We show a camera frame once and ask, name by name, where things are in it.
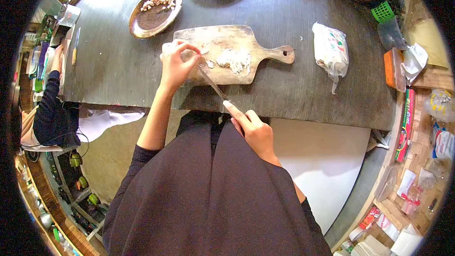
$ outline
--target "chopped food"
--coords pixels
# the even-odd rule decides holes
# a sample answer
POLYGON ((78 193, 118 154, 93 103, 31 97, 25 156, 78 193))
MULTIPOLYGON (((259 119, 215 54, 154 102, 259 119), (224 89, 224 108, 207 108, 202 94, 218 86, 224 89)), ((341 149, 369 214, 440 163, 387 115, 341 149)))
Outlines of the chopped food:
POLYGON ((161 11, 174 10, 174 6, 175 6, 174 0, 147 0, 144 2, 144 5, 141 7, 141 11, 150 10, 152 7, 158 6, 160 4, 167 5, 167 6, 163 6, 161 11))
POLYGON ((238 53, 227 48, 217 57, 217 63, 221 67, 230 68, 237 75, 241 75, 243 69, 246 69, 247 74, 250 74, 251 55, 244 48, 241 48, 238 53))
POLYGON ((207 64, 208 68, 210 68, 210 69, 213 68, 213 61, 211 61, 211 60, 206 60, 205 63, 207 64))

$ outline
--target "wooden cutting board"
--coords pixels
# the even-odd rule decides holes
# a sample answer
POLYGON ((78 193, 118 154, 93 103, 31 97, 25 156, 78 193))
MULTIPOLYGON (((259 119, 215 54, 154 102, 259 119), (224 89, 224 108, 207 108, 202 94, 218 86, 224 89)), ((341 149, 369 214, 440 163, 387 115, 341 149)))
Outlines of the wooden cutting board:
MULTIPOLYGON (((264 59, 274 59, 285 64, 294 62, 293 48, 289 46, 272 49, 263 48, 256 41, 253 30, 246 25, 222 25, 185 29, 175 32, 174 39, 186 40, 198 48, 208 49, 208 52, 202 55, 198 64, 203 65, 203 71, 207 73, 214 83, 219 85, 252 83, 258 65, 264 59), (213 64, 213 69, 207 66, 206 60, 215 62, 226 48, 231 48, 236 52, 240 51, 241 48, 249 50, 251 55, 250 74, 247 74, 247 70, 244 69, 241 73, 242 75, 237 75, 231 69, 222 68, 216 63, 213 64)), ((185 62, 194 54, 193 51, 185 51, 181 54, 181 58, 185 62)), ((207 85, 204 78, 197 71, 197 67, 191 70, 183 86, 189 85, 207 85)))

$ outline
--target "plate of sliced food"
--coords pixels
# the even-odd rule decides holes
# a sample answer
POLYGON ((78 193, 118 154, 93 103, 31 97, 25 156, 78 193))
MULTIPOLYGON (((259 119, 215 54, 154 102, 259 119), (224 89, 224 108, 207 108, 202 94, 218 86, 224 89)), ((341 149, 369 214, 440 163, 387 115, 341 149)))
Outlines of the plate of sliced food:
POLYGON ((130 15, 129 29, 137 38, 152 37, 166 29, 182 9, 183 0, 141 0, 130 15))

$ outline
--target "cutting board handle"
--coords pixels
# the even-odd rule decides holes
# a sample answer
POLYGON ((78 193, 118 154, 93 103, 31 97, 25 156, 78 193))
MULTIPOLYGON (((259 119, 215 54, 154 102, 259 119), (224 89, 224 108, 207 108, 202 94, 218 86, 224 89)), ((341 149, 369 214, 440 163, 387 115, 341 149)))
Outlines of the cutting board handle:
POLYGON ((263 51, 263 59, 274 59, 285 64, 291 64, 294 62, 294 50, 289 46, 282 46, 279 48, 263 48, 263 51))

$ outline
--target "hand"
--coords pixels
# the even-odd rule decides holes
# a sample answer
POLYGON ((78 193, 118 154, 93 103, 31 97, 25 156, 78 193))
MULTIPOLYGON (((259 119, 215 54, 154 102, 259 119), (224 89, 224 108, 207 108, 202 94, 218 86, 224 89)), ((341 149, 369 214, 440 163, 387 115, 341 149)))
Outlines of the hand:
POLYGON ((231 118, 231 122, 234 124, 236 130, 240 134, 242 134, 242 129, 245 132, 244 138, 253 151, 261 159, 282 167, 273 150, 272 128, 268 124, 263 123, 253 110, 249 110, 244 114, 229 101, 224 101, 223 105, 231 113, 233 117, 231 118))
POLYGON ((56 70, 61 74, 61 63, 62 63, 61 54, 62 53, 63 53, 63 45, 60 45, 55 49, 54 60, 52 61, 52 68, 50 70, 51 72, 56 70))
POLYGON ((160 87, 174 94, 177 88, 185 82, 193 66, 196 65, 197 60, 201 57, 201 51, 190 43, 181 40, 165 43, 162 49, 163 53, 160 55, 160 59, 163 62, 163 72, 160 87), (180 58, 180 53, 186 49, 195 51, 196 54, 184 63, 180 58))

